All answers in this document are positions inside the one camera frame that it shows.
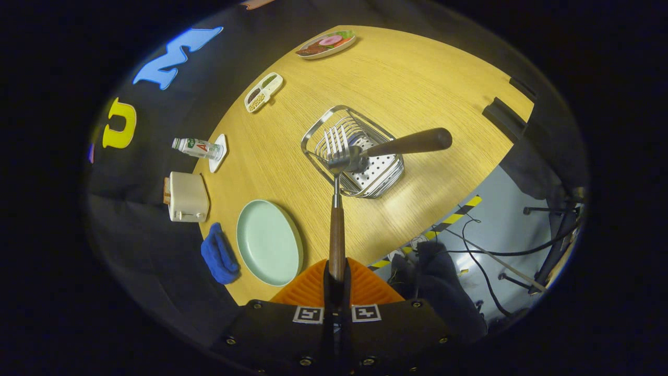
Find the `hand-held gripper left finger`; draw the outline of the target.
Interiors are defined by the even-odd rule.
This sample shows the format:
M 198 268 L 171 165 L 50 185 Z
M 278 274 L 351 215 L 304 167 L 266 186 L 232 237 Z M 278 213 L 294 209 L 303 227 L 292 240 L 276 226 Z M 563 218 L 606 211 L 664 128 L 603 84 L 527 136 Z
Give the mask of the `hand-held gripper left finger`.
M 337 374 L 337 284 L 327 266 L 316 280 L 319 304 L 250 300 L 211 352 L 252 375 Z

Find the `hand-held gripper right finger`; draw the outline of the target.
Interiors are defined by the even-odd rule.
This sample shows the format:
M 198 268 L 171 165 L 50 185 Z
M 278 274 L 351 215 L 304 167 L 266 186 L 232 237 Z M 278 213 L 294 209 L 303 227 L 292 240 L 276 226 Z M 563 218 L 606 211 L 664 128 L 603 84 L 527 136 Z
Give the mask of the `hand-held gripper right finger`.
M 454 333 L 422 298 L 401 297 L 347 259 L 338 283 L 338 373 L 430 375 L 454 345 Z

